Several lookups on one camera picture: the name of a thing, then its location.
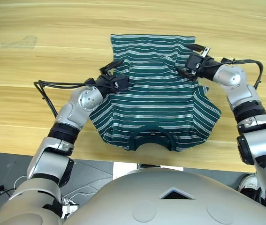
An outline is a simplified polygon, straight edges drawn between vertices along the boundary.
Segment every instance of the sneaker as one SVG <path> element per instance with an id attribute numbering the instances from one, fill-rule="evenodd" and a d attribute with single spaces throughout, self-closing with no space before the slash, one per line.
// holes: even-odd
<path id="1" fill-rule="evenodd" d="M 255 175 L 246 175 L 240 182 L 238 191 L 240 192 L 244 188 L 258 189 L 258 180 Z"/>

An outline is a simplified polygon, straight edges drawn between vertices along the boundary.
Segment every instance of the wooden table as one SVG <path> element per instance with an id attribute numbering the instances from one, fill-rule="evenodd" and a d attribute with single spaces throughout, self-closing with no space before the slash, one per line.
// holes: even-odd
<path id="1" fill-rule="evenodd" d="M 266 108 L 266 0 L 0 0 L 0 152 L 33 155 L 53 115 L 33 87 L 39 79 L 84 82 L 113 59 L 110 34 L 195 36 L 210 55 L 255 59 L 265 66 L 258 92 Z M 249 83 L 258 75 L 245 65 Z M 254 171 L 239 158 L 236 122 L 225 92 L 208 80 L 222 117 L 208 141 L 185 152 L 125 151 L 105 144 L 89 121 L 73 158 Z M 59 109 L 70 95 L 48 90 Z"/>

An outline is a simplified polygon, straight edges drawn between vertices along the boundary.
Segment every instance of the striped shirt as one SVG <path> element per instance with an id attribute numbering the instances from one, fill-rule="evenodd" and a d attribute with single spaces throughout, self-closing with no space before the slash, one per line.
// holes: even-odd
<path id="1" fill-rule="evenodd" d="M 114 75 L 129 76 L 129 91 L 110 94 L 90 119 L 102 139 L 126 150 L 158 143 L 182 151 L 204 143 L 220 110 L 205 96 L 208 88 L 179 75 L 194 37 L 111 35 Z"/>

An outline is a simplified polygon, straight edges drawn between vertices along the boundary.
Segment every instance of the gray floor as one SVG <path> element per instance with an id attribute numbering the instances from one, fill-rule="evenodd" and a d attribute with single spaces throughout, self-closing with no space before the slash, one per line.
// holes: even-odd
<path id="1" fill-rule="evenodd" d="M 13 188 L 13 184 L 17 178 L 26 175 L 26 169 L 31 160 L 30 156 L 2 154 L 0 153 L 0 185 L 4 185 L 6 189 Z M 200 170 L 185 168 L 186 172 L 199 173 L 207 177 L 218 180 L 234 189 L 238 188 L 239 182 L 244 173 L 239 172 L 225 172 L 213 170 Z M 61 188 L 61 194 L 66 195 L 80 187 L 90 185 L 96 189 L 102 188 L 105 184 L 112 180 L 113 163 L 112 162 L 99 162 L 88 160 L 75 160 L 75 165 L 71 174 L 69 183 Z M 16 187 L 23 182 L 22 178 L 17 182 Z M 91 193 L 94 189 L 91 187 L 84 188 L 84 190 L 77 190 L 68 197 L 73 196 L 78 192 Z M 84 205 L 92 195 L 84 196 L 77 195 L 73 200 L 80 206 Z M 0 208 L 8 199 L 8 195 L 0 197 Z"/>

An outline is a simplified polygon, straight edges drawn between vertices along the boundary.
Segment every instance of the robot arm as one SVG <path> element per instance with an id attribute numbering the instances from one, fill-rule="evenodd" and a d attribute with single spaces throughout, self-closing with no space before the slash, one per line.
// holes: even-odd
<path id="1" fill-rule="evenodd" d="M 128 88 L 128 77 L 113 76 L 110 69 L 116 61 L 100 69 L 95 81 L 89 78 L 86 86 L 72 92 L 47 137 L 40 144 L 22 183 L 0 211 L 0 225 L 61 225 L 62 203 L 60 187 L 67 184 L 74 161 L 69 158 L 78 133 L 89 115 L 111 92 Z"/>
<path id="2" fill-rule="evenodd" d="M 237 143 L 241 160 L 255 166 L 261 198 L 266 199 L 266 111 L 256 89 L 247 83 L 247 76 L 241 68 L 224 65 L 232 61 L 214 61 L 207 56 L 209 47 L 192 45 L 190 48 L 203 52 L 201 55 L 193 52 L 187 61 L 187 68 L 192 70 L 191 77 L 207 78 L 225 90 L 240 135 Z"/>

